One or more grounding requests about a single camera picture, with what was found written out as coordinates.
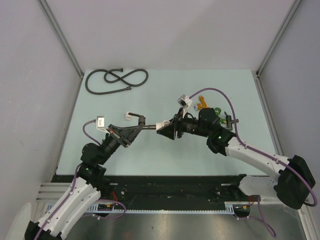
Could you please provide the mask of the orange faucet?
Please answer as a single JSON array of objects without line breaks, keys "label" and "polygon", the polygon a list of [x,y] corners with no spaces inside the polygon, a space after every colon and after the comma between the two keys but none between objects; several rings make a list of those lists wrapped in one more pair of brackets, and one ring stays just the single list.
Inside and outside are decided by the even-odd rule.
[{"label": "orange faucet", "polygon": [[202,109],[207,109],[208,105],[205,101],[205,98],[202,95],[198,96],[198,102],[193,105],[195,111],[200,111]]}]

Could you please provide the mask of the right aluminium frame post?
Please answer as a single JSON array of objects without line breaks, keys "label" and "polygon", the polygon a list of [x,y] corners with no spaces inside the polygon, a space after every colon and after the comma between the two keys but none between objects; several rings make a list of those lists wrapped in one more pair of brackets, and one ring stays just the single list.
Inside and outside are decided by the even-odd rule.
[{"label": "right aluminium frame post", "polygon": [[270,61],[274,51],[280,44],[283,36],[285,35],[287,29],[289,28],[291,22],[293,21],[296,13],[298,12],[301,4],[303,3],[303,0],[294,0],[292,5],[290,6],[287,14],[285,15],[285,18],[283,22],[281,23],[278,31],[275,34],[275,37],[273,38],[271,45],[269,46],[266,54],[264,55],[261,63],[259,64],[257,70],[255,71],[255,74],[259,78],[261,74],[263,73],[265,67],[267,66],[268,62]]}]

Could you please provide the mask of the green faucet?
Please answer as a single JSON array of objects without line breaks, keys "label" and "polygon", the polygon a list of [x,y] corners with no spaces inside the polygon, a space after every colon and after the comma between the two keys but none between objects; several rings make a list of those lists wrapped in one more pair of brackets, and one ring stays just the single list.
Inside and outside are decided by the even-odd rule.
[{"label": "green faucet", "polygon": [[221,123],[221,124],[226,124],[226,120],[221,117],[221,112],[222,112],[222,110],[221,110],[219,107],[215,107],[215,108],[214,108],[214,112],[215,112],[215,114],[219,117],[220,123]]}]

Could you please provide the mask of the aluminium frame post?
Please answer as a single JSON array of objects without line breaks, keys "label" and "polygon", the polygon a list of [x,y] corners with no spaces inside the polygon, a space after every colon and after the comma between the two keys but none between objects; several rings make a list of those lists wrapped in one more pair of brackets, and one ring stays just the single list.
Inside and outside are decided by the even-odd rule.
[{"label": "aluminium frame post", "polygon": [[289,28],[291,22],[293,21],[296,13],[298,12],[301,4],[303,3],[303,0],[294,0],[292,5],[290,6],[287,14],[285,15],[285,18],[283,22],[281,23],[278,31],[275,34],[275,37],[273,38],[271,45],[269,46],[266,54],[264,55],[261,63],[259,64],[257,70],[255,71],[255,74],[259,78],[261,74],[263,73],[265,67],[267,66],[268,62],[270,61],[274,51],[280,44],[283,36],[285,35],[287,29]]},{"label": "aluminium frame post", "polygon": [[67,58],[71,62],[74,70],[76,71],[77,75],[82,79],[84,72],[82,71],[80,64],[65,36],[65,34],[62,31],[62,28],[60,24],[57,21],[57,18],[55,17],[54,12],[52,11],[49,3],[47,0],[37,0],[37,3],[39,4],[45,18],[47,19],[50,27],[52,28],[55,36],[57,37],[63,51],[67,55]]}]

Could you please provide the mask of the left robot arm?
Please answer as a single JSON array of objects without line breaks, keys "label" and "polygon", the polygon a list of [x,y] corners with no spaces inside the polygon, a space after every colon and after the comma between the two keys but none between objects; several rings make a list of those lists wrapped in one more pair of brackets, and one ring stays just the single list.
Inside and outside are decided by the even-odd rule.
[{"label": "left robot arm", "polygon": [[76,167],[69,188],[51,210],[38,221],[30,221],[24,234],[26,240],[64,240],[76,222],[96,201],[110,196],[111,188],[105,177],[103,164],[120,147],[129,147],[142,130],[159,131],[169,121],[147,125],[139,119],[138,124],[129,127],[105,126],[103,117],[93,121],[96,128],[105,132],[102,142],[86,144],[82,149],[81,163]]}]

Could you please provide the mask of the white plastic pipe coupling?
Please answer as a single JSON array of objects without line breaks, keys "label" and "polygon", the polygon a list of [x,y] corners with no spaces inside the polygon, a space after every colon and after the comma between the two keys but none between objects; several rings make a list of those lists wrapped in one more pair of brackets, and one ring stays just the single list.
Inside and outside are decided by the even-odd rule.
[{"label": "white plastic pipe coupling", "polygon": [[131,120],[132,119],[132,113],[130,112],[130,111],[127,111],[126,113],[125,113],[125,119],[127,120],[127,121],[129,121],[129,120]]}]

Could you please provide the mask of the dark metal L-shaped faucet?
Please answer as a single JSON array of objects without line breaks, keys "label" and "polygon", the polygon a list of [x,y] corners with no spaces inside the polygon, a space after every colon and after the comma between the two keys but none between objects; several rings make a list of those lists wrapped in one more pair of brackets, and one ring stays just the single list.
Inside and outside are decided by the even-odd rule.
[{"label": "dark metal L-shaped faucet", "polygon": [[225,115],[225,125],[226,125],[226,129],[227,130],[230,130],[230,131],[232,131],[233,130],[233,125],[235,124],[235,123],[238,123],[239,122],[239,119],[232,119],[232,116],[231,115],[229,115],[229,114],[227,114],[227,112],[225,111],[224,112],[224,115]]}]

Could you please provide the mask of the left aluminium frame post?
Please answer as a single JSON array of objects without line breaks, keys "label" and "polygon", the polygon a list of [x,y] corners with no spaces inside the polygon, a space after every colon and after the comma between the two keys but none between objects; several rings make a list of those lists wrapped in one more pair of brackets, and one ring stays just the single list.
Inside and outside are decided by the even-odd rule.
[{"label": "left aluminium frame post", "polygon": [[77,75],[82,79],[84,72],[82,71],[80,64],[65,36],[65,34],[62,31],[62,28],[60,24],[57,21],[57,18],[55,17],[54,12],[52,11],[49,3],[47,0],[37,0],[37,3],[39,4],[45,18],[47,19],[50,27],[52,28],[55,36],[57,37],[63,51],[67,55],[67,58],[71,62],[74,70],[76,71]]}]

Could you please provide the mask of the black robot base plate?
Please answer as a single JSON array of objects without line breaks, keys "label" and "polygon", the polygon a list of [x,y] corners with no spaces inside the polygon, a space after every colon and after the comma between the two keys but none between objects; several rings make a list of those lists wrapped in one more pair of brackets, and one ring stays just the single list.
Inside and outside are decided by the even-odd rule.
[{"label": "black robot base plate", "polygon": [[109,187],[101,198],[112,194],[127,209],[213,210],[226,202],[248,204],[258,196],[242,193],[238,176],[120,176],[107,175]]}]

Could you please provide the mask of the brushed steel water faucet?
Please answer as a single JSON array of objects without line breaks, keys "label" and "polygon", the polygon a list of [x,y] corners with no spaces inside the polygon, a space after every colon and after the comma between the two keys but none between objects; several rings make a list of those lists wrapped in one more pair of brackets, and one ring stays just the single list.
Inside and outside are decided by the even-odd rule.
[{"label": "brushed steel water faucet", "polygon": [[133,112],[128,112],[128,115],[131,117],[137,117],[138,125],[141,126],[143,130],[156,130],[155,124],[146,125],[146,117],[144,115]]}]

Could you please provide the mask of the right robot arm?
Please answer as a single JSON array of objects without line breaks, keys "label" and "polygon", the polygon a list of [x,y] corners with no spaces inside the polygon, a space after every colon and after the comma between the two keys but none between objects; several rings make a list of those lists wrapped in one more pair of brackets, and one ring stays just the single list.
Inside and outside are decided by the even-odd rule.
[{"label": "right robot arm", "polygon": [[278,198],[288,207],[299,210],[308,196],[316,196],[315,179],[302,157],[270,154],[241,141],[237,134],[220,125],[212,108],[201,109],[198,118],[187,117],[180,109],[156,132],[172,140],[184,133],[206,137],[206,145],[213,153],[243,161],[265,173],[265,176],[245,175],[233,185],[230,194],[237,201],[247,196],[265,196]]}]

